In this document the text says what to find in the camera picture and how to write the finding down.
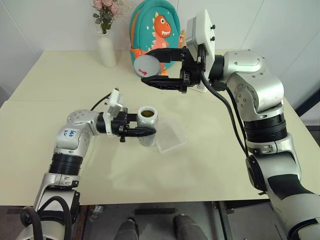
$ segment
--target white wall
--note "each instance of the white wall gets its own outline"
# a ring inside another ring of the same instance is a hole
[[[0,85],[0,108],[2,104],[10,97],[10,94]]]
[[[317,34],[317,38],[315,41],[318,41],[318,61],[320,61],[320,36],[319,33]],[[317,67],[318,70],[318,76],[320,76],[320,67]],[[305,114],[303,114],[301,117],[301,120],[306,126],[320,126],[320,102],[318,102],[313,108],[311,108],[309,111],[307,111]]]
[[[108,32],[128,50],[129,20],[141,0]],[[170,0],[181,26],[207,8],[217,49],[253,49],[264,55],[296,108],[320,87],[319,0]],[[0,85],[12,93],[43,50],[94,50],[91,0],[0,0]]]

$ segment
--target backpack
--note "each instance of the backpack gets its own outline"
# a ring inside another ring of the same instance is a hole
[[[131,16],[129,31],[132,64],[153,49],[181,47],[179,17],[175,7],[166,0],[141,2]],[[172,64],[161,63],[162,73]]]

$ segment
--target dinosaur print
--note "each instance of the dinosaur print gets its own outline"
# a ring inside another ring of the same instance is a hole
[[[152,41],[151,49],[148,48],[148,51],[152,49],[163,49],[169,47],[169,43],[165,38],[171,35],[171,26],[167,22],[166,18],[163,15],[159,15],[158,12],[155,12],[155,18],[152,18],[153,27],[152,35],[155,37],[155,40]]]

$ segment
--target gray floor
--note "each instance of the gray floor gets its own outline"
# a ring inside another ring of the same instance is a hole
[[[134,215],[140,208],[176,208],[174,214]],[[208,240],[222,240],[215,233],[210,202],[176,202],[152,204],[104,205],[103,212],[87,222],[84,240],[112,240],[120,224],[128,217],[134,217],[139,225],[141,240],[174,240],[173,217],[184,213],[201,227]],[[269,203],[241,207],[228,215],[234,240],[284,240],[280,224]]]
[[[0,206],[0,240],[14,240],[24,229],[18,211],[12,206]]]
[[[320,126],[306,126],[306,128],[320,147]]]
[[[173,217],[188,214],[201,226],[207,238],[212,239],[214,230],[209,214],[210,204],[204,202],[143,203],[104,205],[103,212],[93,223],[87,222],[85,240],[112,240],[121,223],[134,217],[140,232],[140,240],[175,240]],[[135,209],[176,208],[174,214],[135,215]]]

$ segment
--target black cable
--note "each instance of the black cable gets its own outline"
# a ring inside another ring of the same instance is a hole
[[[90,111],[93,111],[103,100],[109,98],[110,95],[111,95],[111,92],[107,96],[104,96],[103,98],[101,98],[95,105],[93,105],[93,107],[90,109]]]
[[[236,118],[238,119],[238,122],[239,122],[239,125],[240,125],[240,129],[241,129],[241,132],[242,132],[242,135],[243,135],[243,139],[244,139],[244,149],[245,149],[245,156],[246,157],[249,157],[249,153],[248,153],[248,146],[247,146],[247,142],[246,142],[246,139],[247,139],[247,135],[246,135],[246,131],[245,131],[245,128],[244,128],[244,125],[243,125],[243,122],[241,120],[241,117],[240,117],[240,114],[239,114],[239,111],[238,111],[238,108],[237,108],[237,104],[236,104],[236,100],[230,90],[230,88],[226,87],[226,91],[227,93],[229,94],[229,97],[231,99],[231,102],[232,102],[232,105],[233,105],[233,108],[234,108],[234,111],[235,111],[235,115],[236,115]]]
[[[34,240],[43,240],[41,220],[33,207],[25,206],[20,214],[22,224],[27,227],[32,224]]]
[[[234,134],[236,136],[236,139],[238,140],[238,142],[239,142],[242,150],[244,151],[244,153],[246,153],[246,149],[245,149],[245,147],[244,147],[244,145],[243,145],[243,143],[242,143],[242,141],[240,139],[240,136],[239,136],[239,133],[238,133],[238,130],[237,130],[237,126],[236,126],[234,113],[232,112],[232,108],[231,108],[229,102],[222,95],[220,95],[212,86],[210,86],[209,82],[207,81],[207,79],[205,77],[205,72],[203,70],[200,70],[199,74],[200,74],[201,81],[203,82],[205,87],[209,90],[209,92],[212,93],[215,97],[217,97],[219,100],[221,100],[224,103],[226,109],[229,112],[229,115],[230,115],[230,118],[231,118],[232,127],[233,127],[233,131],[234,131]]]
[[[67,202],[60,196],[53,196],[49,198],[42,207],[38,210],[38,212],[44,211],[44,209],[53,201],[57,201],[60,203],[62,210],[63,210],[63,217],[64,217],[64,240],[71,240],[72,235],[72,222],[71,222],[71,214],[69,210],[69,206]]]

